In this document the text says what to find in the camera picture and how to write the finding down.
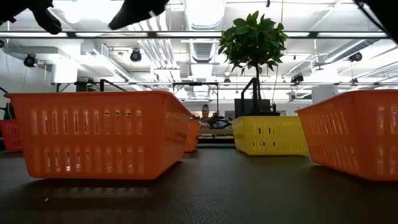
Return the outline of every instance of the basket slot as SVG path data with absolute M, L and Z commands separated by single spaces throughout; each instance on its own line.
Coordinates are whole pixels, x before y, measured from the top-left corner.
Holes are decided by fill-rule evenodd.
M 391 108 L 391 134 L 397 134 L 397 108 Z
M 37 113 L 32 111 L 32 134 L 37 135 Z
M 77 111 L 73 112 L 73 125 L 75 134 L 79 134 L 79 117 Z
M 98 110 L 94 111 L 94 133 L 100 133 L 100 113 Z
M 126 110 L 126 120 L 124 121 L 124 124 L 126 124 L 126 134 L 131 134 L 131 112 L 130 109 Z
M 63 111 L 63 133 L 68 134 L 68 112 L 66 110 Z
M 104 112 L 104 133 L 110 134 L 110 132 L 111 132 L 110 115 L 109 115 L 109 111 L 106 110 Z
M 379 106 L 377 111 L 377 133 L 384 134 L 384 107 Z
M 91 173 L 91 151 L 90 148 L 87 147 L 85 150 L 85 167 L 86 167 L 86 173 Z
M 127 173 L 132 174 L 134 172 L 133 166 L 133 155 L 131 147 L 127 148 Z
M 67 148 L 65 150 L 65 163 L 66 163 L 66 171 L 70 172 L 70 150 Z
M 116 171 L 118 174 L 123 173 L 123 156 L 122 156 L 122 149 L 118 147 L 116 150 Z
M 138 149 L 138 173 L 144 173 L 144 151 L 141 148 Z
M 116 110 L 114 112 L 114 128 L 115 128 L 115 133 L 116 134 L 121 134 L 121 118 L 120 118 L 120 111 Z
M 75 148 L 75 163 L 76 163 L 76 172 L 81 172 L 81 156 L 80 156 L 80 148 Z
M 97 147 L 95 149 L 95 172 L 101 173 L 102 172 L 102 155 L 101 155 L 101 149 Z
M 58 134 L 58 116 L 57 111 L 52 111 L 52 125 L 53 125 L 53 133 Z
M 90 131 L 89 131 L 89 122 L 88 122 L 88 111 L 84 110 L 83 115 L 84 115 L 84 118 L 85 118 L 85 122 L 84 122 L 84 125 L 83 125 L 83 129 L 84 129 L 83 131 L 84 131 L 85 134 L 89 134 Z
M 137 134 L 142 134 L 142 114 L 141 109 L 137 109 L 136 123 L 137 123 Z
M 47 121 L 47 112 L 43 111 L 43 134 L 49 133 L 49 122 Z
M 50 172 L 51 171 L 51 157 L 50 157 L 50 150 L 48 147 L 46 147 L 44 151 L 44 161 L 45 161 L 45 171 Z
M 106 171 L 108 173 L 112 172 L 112 154 L 111 149 L 106 149 Z

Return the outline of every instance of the table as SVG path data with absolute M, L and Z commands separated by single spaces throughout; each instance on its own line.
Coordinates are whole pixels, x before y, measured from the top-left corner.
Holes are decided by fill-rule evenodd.
M 396 223 L 398 184 L 305 156 L 198 149 L 155 181 L 50 180 L 0 152 L 0 223 Z

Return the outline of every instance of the white wall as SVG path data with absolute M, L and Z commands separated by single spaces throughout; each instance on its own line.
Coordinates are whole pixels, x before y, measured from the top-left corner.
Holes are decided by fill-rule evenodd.
M 201 107 L 205 104 L 209 106 L 210 111 L 217 110 L 217 102 L 215 100 L 211 102 L 183 102 L 184 105 L 190 111 L 201 111 Z M 297 113 L 294 111 L 304 108 L 308 105 L 311 105 L 311 102 L 300 102 L 300 101 L 292 101 L 292 102 L 276 102 L 278 111 L 286 111 L 287 116 L 297 116 Z M 220 101 L 218 103 L 218 110 L 221 115 L 225 115 L 225 111 L 234 111 L 235 105 L 233 101 Z
M 6 56 L 0 50 L 0 86 L 9 93 L 55 92 L 56 87 L 50 84 L 51 77 L 50 72 L 44 75 L 44 70 L 41 68 L 27 68 L 21 59 Z M 10 100 L 3 97 L 3 92 L 0 91 L 0 107 L 4 107 L 7 102 Z M 3 110 L 0 110 L 0 119 L 3 115 Z

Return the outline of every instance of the potted plant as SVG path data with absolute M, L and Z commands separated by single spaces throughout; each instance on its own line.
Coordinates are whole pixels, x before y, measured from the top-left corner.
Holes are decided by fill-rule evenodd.
M 249 14 L 245 19 L 235 19 L 234 25 L 227 31 L 221 33 L 220 49 L 218 54 L 226 54 L 226 61 L 233 64 L 232 71 L 235 68 L 241 69 L 243 75 L 245 69 L 256 69 L 256 77 L 253 78 L 244 91 L 253 84 L 253 113 L 258 114 L 257 96 L 260 101 L 261 108 L 261 85 L 259 76 L 262 73 L 262 65 L 267 65 L 269 69 L 274 71 L 281 61 L 283 50 L 286 50 L 284 42 L 288 36 L 283 33 L 284 26 L 271 19 L 265 19 L 261 16 L 259 22 L 257 18 L 259 11 Z

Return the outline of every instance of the fluorescent light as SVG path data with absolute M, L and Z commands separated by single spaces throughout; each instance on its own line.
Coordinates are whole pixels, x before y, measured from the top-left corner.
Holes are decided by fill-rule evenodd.
M 218 40 L 181 40 L 183 44 L 219 44 Z
M 188 32 L 158 32 L 158 37 L 208 37 L 208 38 L 221 38 L 221 32 L 208 32 L 208 31 L 188 31 Z
M 68 37 L 64 32 L 49 34 L 48 32 L 0 32 L 0 37 Z
M 383 32 L 320 32 L 318 37 L 387 37 Z
M 308 37 L 310 35 L 309 32 L 285 32 L 289 37 Z
M 77 32 L 77 37 L 148 37 L 146 32 Z

